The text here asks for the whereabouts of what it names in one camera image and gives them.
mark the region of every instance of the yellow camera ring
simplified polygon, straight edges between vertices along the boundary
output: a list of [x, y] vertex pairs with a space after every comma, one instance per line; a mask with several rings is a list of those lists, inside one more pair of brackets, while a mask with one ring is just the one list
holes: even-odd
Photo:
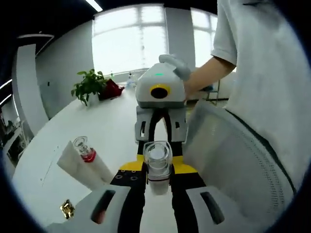
[[159, 84], [153, 85], [150, 88], [151, 96], [156, 99], [163, 99], [167, 97], [170, 94], [170, 92], [171, 92], [170, 87], [165, 84], [159, 83]]

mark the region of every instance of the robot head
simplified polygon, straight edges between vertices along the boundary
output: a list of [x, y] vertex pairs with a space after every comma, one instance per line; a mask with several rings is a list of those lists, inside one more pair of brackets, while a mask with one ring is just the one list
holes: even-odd
[[190, 70], [172, 55], [161, 55], [138, 80], [136, 99], [141, 108], [180, 108], [185, 100], [183, 81]]

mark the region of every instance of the potted plant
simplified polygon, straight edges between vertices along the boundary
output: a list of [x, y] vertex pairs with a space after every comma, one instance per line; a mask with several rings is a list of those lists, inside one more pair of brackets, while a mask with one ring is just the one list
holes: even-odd
[[98, 99], [98, 93], [103, 93], [106, 88], [107, 80], [104, 78], [101, 71], [95, 73], [94, 69], [91, 69], [89, 72], [80, 71], [77, 74], [83, 75], [83, 80], [74, 85], [71, 95], [75, 95], [87, 106], [90, 96], [91, 98]]

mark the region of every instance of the window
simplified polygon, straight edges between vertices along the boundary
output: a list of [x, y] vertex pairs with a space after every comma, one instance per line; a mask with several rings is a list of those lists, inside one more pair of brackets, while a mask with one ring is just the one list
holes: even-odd
[[136, 5], [100, 13], [93, 26], [95, 70], [104, 74], [150, 68], [167, 53], [164, 8]]
[[212, 56], [214, 37], [217, 27], [217, 16], [191, 8], [193, 24], [195, 66], [200, 67]]

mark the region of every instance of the gray chair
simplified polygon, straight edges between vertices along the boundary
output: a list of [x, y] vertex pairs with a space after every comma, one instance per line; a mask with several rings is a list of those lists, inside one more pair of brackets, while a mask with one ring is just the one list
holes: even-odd
[[268, 150], [229, 112], [206, 101], [196, 104], [188, 124], [185, 163], [232, 198], [245, 217], [263, 228], [274, 223], [294, 192]]

